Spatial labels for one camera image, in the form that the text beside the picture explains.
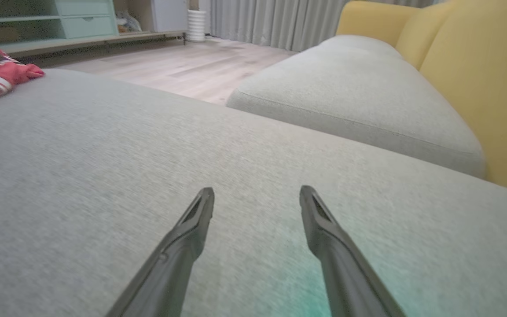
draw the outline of wooden floor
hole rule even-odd
[[[205,43],[188,42],[186,46],[176,40],[147,44],[136,52],[114,48],[111,54],[90,54],[82,61],[64,56],[54,67],[225,104],[242,80],[293,54],[279,48],[207,38]]]

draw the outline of yellow cushion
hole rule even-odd
[[[398,43],[397,51],[416,69],[420,69],[439,28],[455,7],[456,1],[436,4],[418,11],[406,22]]]
[[[344,6],[336,34],[367,36],[396,46],[406,21],[419,10],[394,4],[350,1]]]
[[[487,178],[507,186],[507,0],[460,2],[421,73],[477,135]]]

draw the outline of white container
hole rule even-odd
[[[189,31],[185,37],[189,42],[205,42],[206,11],[187,10],[189,14]]]

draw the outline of gray curtain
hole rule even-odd
[[[375,0],[424,7],[437,0]],[[348,0],[211,0],[211,34],[301,52],[334,36]]]

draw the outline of sofa seat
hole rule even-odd
[[[484,177],[481,146],[390,45],[339,36],[245,80],[227,106]]]
[[[185,317],[329,317],[312,185],[407,317],[507,316],[507,188],[338,136],[45,70],[0,97],[0,317],[103,317],[200,188]]]

